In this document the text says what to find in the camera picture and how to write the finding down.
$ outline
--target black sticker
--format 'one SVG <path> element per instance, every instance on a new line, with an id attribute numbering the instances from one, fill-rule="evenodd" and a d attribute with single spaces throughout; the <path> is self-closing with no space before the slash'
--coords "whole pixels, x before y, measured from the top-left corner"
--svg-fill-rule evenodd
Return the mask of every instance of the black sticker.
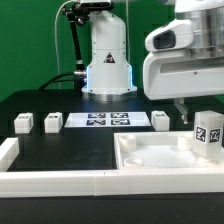
<path id="1" fill-rule="evenodd" d="M 221 129 L 214 129 L 210 131 L 210 143 L 219 142 L 221 135 Z"/>
<path id="2" fill-rule="evenodd" d="M 106 118 L 106 114 L 88 114 L 88 118 Z"/>
<path id="3" fill-rule="evenodd" d="M 106 120 L 87 120 L 87 126 L 104 126 L 106 125 Z"/>
<path id="4" fill-rule="evenodd" d="M 111 118 L 128 118 L 128 113 L 111 113 Z"/>
<path id="5" fill-rule="evenodd" d="M 196 139 L 202 142 L 205 142 L 206 138 L 206 129 L 197 127 L 196 129 Z"/>
<path id="6" fill-rule="evenodd" d="M 116 119 L 116 120 L 111 120 L 111 125 L 130 125 L 130 120 L 129 119 Z"/>
<path id="7" fill-rule="evenodd" d="M 112 56 L 112 54 L 109 52 L 109 54 L 107 55 L 106 59 L 104 60 L 103 63 L 115 63 L 114 58 Z"/>

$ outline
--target green wall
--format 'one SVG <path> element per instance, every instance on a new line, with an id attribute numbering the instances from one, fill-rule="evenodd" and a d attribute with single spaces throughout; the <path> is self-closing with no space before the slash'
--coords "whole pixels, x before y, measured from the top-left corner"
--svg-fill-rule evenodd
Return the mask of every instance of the green wall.
<path id="1" fill-rule="evenodd" d="M 37 89 L 57 74 L 54 47 L 54 20 L 64 0 L 11 0 L 0 2 L 0 100 L 18 90 Z M 125 4 L 118 0 L 113 13 L 125 21 Z M 134 82 L 142 87 L 142 64 L 147 55 L 145 37 L 153 29 L 171 21 L 171 6 L 157 0 L 129 3 L 131 64 Z M 90 28 L 78 29 L 86 65 L 91 60 Z M 60 16 L 59 49 L 62 72 L 75 69 L 71 33 L 67 19 Z M 72 88 L 72 84 L 63 84 Z"/>

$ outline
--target black cable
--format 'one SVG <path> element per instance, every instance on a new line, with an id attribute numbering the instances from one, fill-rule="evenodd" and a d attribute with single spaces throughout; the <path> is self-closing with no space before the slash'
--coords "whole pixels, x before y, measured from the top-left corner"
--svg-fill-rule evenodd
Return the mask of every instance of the black cable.
<path id="1" fill-rule="evenodd" d="M 77 33 L 77 28 L 76 28 L 75 14 L 74 14 L 73 10 L 69 10 L 66 13 L 65 13 L 65 11 L 64 11 L 64 15 L 66 15 L 69 20 L 70 28 L 71 28 L 71 32 L 72 32 L 72 40 L 73 40 L 75 56 L 76 56 L 76 69 L 77 70 L 85 70 L 85 66 L 82 61 L 82 55 L 81 55 L 78 33 Z"/>
<path id="2" fill-rule="evenodd" d="M 63 78 L 63 77 L 67 77 L 67 76 L 74 76 L 74 73 L 73 72 L 69 72 L 69 73 L 63 73 L 61 75 L 57 75 L 53 78 L 51 78 L 50 80 L 48 80 L 45 84 L 43 84 L 39 90 L 44 90 L 49 84 L 51 84 L 52 82 L 60 79 L 60 78 Z"/>
<path id="3" fill-rule="evenodd" d="M 39 90 L 44 90 L 46 87 L 48 87 L 52 83 L 74 82 L 74 81 L 75 81 L 75 79 L 64 79 L 64 80 L 55 80 L 55 81 L 47 82 L 46 84 L 44 84 L 43 86 L 41 86 L 39 88 Z"/>

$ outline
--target printed marker sheet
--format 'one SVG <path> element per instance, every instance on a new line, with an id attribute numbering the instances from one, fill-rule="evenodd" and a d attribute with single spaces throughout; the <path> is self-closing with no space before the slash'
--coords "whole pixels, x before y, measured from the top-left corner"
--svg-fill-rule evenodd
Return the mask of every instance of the printed marker sheet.
<path id="1" fill-rule="evenodd" d="M 151 126 L 145 112 L 70 113 L 65 128 Z"/>

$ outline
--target small white block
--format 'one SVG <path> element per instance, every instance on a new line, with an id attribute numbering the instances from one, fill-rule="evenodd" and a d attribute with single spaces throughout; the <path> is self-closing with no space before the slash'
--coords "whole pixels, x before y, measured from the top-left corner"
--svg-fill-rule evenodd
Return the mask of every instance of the small white block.
<path id="1" fill-rule="evenodd" d="M 169 131 L 170 118 L 164 111 L 152 111 L 151 120 L 156 131 Z"/>
<path id="2" fill-rule="evenodd" d="M 33 127 L 33 114 L 32 113 L 21 113 L 14 120 L 15 133 L 25 134 L 30 133 Z"/>
<path id="3" fill-rule="evenodd" d="M 195 114 L 193 151 L 209 159 L 218 159 L 222 148 L 224 115 L 214 111 Z"/>
<path id="4" fill-rule="evenodd" d="M 63 124 L 62 113 L 50 113 L 44 120 L 45 133 L 59 133 Z"/>

